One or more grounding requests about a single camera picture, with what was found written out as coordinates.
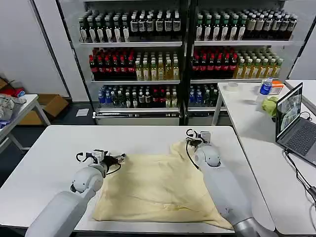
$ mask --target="crumpled cloth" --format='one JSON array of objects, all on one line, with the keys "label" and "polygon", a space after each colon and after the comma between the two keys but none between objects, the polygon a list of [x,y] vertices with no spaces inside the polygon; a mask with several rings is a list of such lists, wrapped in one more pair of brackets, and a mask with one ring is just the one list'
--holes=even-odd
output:
[{"label": "crumpled cloth", "polygon": [[9,124],[15,118],[24,103],[26,103],[24,98],[0,94],[0,128]]},{"label": "crumpled cloth", "polygon": [[[93,218],[97,221],[206,222],[232,229],[217,211],[203,174],[189,160],[185,142],[168,155],[132,155],[104,179]],[[193,157],[194,149],[189,148]]]}]

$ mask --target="gray floor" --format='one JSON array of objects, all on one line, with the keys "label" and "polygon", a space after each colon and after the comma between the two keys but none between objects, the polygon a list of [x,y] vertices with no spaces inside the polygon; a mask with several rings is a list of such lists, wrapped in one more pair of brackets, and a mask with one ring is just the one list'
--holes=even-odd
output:
[{"label": "gray floor", "polygon": [[[89,108],[89,113],[85,117],[76,117],[78,109]],[[58,117],[52,121],[52,124],[65,125],[94,125],[92,119],[92,109],[90,104],[71,104]],[[44,126],[17,126],[12,133],[16,139],[24,146],[31,147],[45,130]],[[0,155],[0,187],[22,160],[24,154],[14,145],[10,144]],[[21,237],[14,231],[0,227],[0,237]]]}]

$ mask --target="cardboard box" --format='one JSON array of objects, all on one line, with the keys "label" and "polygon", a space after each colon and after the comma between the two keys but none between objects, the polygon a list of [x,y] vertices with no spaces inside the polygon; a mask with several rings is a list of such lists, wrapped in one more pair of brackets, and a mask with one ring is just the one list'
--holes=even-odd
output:
[{"label": "cardboard box", "polygon": [[[56,94],[39,94],[38,102],[50,121],[68,105],[65,99]],[[43,125],[43,123],[36,111],[32,110],[22,119],[19,125]]]}]

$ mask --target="beverage shelf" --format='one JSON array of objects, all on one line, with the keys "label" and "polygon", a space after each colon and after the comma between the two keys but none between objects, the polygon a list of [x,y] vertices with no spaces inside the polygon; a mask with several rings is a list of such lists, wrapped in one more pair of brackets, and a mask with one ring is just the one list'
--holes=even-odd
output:
[{"label": "beverage shelf", "polygon": [[[188,107],[189,113],[198,113],[198,112],[214,112],[215,107]],[[221,111],[227,111],[226,107],[221,107]]]},{"label": "beverage shelf", "polygon": [[301,45],[302,41],[290,40],[215,40],[215,41],[194,41],[195,46],[286,46],[292,44]]},{"label": "beverage shelf", "polygon": [[172,114],[179,113],[179,108],[99,108],[96,110],[98,117],[104,115],[126,114]]},{"label": "beverage shelf", "polygon": [[191,79],[191,84],[208,84],[220,82],[261,82],[263,79]]},{"label": "beverage shelf", "polygon": [[81,43],[84,47],[116,48],[116,47],[180,47],[182,41],[166,42],[121,42],[121,43]]},{"label": "beverage shelf", "polygon": [[98,80],[92,83],[100,83],[102,85],[164,85],[164,84],[180,84],[180,80]]}]

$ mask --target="white table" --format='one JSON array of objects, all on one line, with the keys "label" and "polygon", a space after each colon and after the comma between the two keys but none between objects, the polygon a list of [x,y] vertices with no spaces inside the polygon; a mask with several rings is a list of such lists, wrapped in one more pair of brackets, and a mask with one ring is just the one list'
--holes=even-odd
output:
[{"label": "white table", "polygon": [[[78,163],[78,152],[94,149],[127,154],[168,154],[169,146],[185,139],[188,128],[210,130],[222,159],[241,181],[252,202],[255,218],[274,230],[272,218],[234,130],[228,126],[49,126],[34,143],[0,189],[0,225],[28,227],[60,191],[69,190]],[[212,233],[233,231],[205,223],[153,223],[94,221],[91,216],[100,191],[88,204],[76,231],[124,233]]]},{"label": "white table", "polygon": [[8,125],[0,128],[0,153],[10,144],[12,141],[21,151],[28,150],[29,148],[23,147],[21,143],[16,140],[16,138],[10,133],[11,130],[24,118],[25,115],[28,114],[29,111],[35,109],[39,118],[43,121],[43,123],[47,126],[50,125],[48,118],[46,117],[44,111],[42,110],[40,104],[38,103],[38,95],[36,94],[27,94],[22,96],[21,98],[26,99],[26,103],[24,103],[16,115],[15,119],[9,123]]},{"label": "white table", "polygon": [[316,115],[316,80],[286,80],[288,88],[293,89],[303,83],[303,103]]},{"label": "white table", "polygon": [[[316,212],[312,199],[297,181],[295,171],[282,153],[283,148],[275,143],[275,123],[253,105],[260,84],[239,83],[239,92],[226,91],[226,85],[218,84],[221,97],[276,229],[284,235],[315,235]],[[279,98],[288,91],[284,87]],[[303,104],[302,111],[308,111]],[[290,156],[310,184],[316,185],[316,168]]]}]

